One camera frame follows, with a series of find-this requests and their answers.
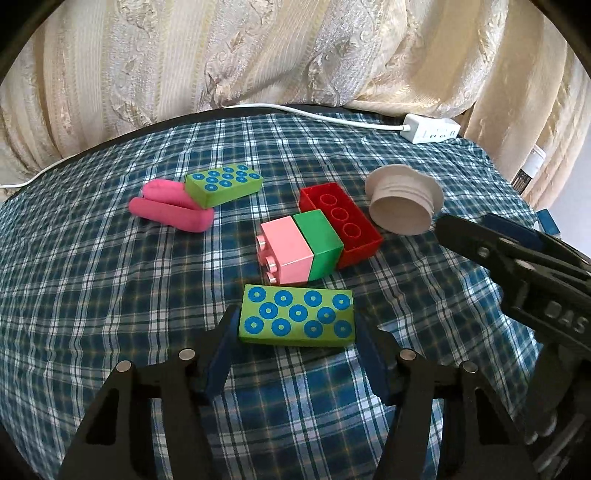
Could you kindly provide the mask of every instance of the blue plaid fabric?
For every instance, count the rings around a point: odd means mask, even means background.
[[[379,122],[377,116],[334,114]],[[243,162],[263,189],[216,208],[203,234],[132,217],[130,198],[155,178]],[[0,421],[26,460],[54,478],[97,390],[115,364],[165,360],[213,328],[243,285],[261,283],[255,233],[297,213],[301,187],[336,181],[362,208],[365,177],[404,163],[435,177],[444,211],[486,212],[531,226],[530,208],[474,143],[412,145],[394,132],[286,115],[178,125],[54,169],[0,209]],[[382,232],[366,261],[312,283],[347,288],[366,319],[443,364],[477,363],[516,412],[538,354],[532,332],[506,318],[487,272],[446,251],[433,231]],[[370,478],[392,408],[371,392],[354,346],[244,345],[203,422],[224,478]],[[434,402],[425,478],[442,427]],[[154,439],[170,477],[159,405]]]

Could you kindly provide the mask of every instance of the green block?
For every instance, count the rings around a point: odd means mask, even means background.
[[[350,290],[244,288],[238,337],[288,346],[345,346],[355,341]]]
[[[211,208],[258,192],[263,178],[246,165],[225,165],[185,177],[185,191],[201,208]]]
[[[324,213],[321,210],[298,213],[294,221],[314,254],[308,280],[318,280],[332,273],[344,245]]]

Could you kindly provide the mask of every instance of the building block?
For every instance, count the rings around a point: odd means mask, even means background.
[[[318,280],[333,272],[343,251],[343,242],[321,210],[294,215],[294,222],[314,254],[308,281]]]
[[[350,290],[247,285],[238,338],[287,346],[345,346],[355,341]]]
[[[345,247],[337,268],[348,267],[377,252],[384,240],[355,202],[336,183],[300,190],[300,211],[320,209]]]
[[[211,208],[258,192],[262,181],[246,165],[233,164],[187,175],[185,190],[202,208]]]
[[[305,283],[310,276],[314,254],[290,216],[261,224],[256,237],[258,261],[270,284]]]

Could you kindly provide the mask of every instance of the power cord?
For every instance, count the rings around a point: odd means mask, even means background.
[[[303,110],[299,110],[297,108],[293,108],[290,106],[285,105],[276,105],[274,103],[243,103],[240,105],[232,105],[227,106],[226,108],[253,108],[253,107],[261,107],[261,108],[273,108],[275,110],[281,110],[283,112],[293,113],[295,115],[301,115],[308,118],[312,118],[314,120],[319,120],[321,122],[326,122],[328,124],[338,124],[338,125],[346,125],[347,127],[358,127],[358,128],[369,128],[372,130],[386,130],[386,131],[400,131],[405,132],[410,130],[409,125],[378,125],[378,124],[368,124],[365,122],[353,122],[351,120],[343,120],[340,118],[333,118],[331,116],[324,116],[324,115],[316,115],[315,113],[304,112]],[[35,179],[39,178],[43,175],[46,171],[51,170],[52,168],[57,167],[61,163],[64,163],[66,160],[69,160],[74,155],[70,155],[69,157],[62,158],[60,161],[55,162],[52,165],[41,170],[37,173],[33,178],[27,180],[24,183],[17,183],[14,185],[0,185],[0,189],[19,189],[22,187],[26,187],[30,183],[32,183]]]

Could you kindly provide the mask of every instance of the white plastic cup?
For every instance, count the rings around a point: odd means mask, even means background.
[[[365,181],[365,194],[372,220],[399,235],[426,232],[443,207],[443,191],[435,179],[406,165],[374,170]]]

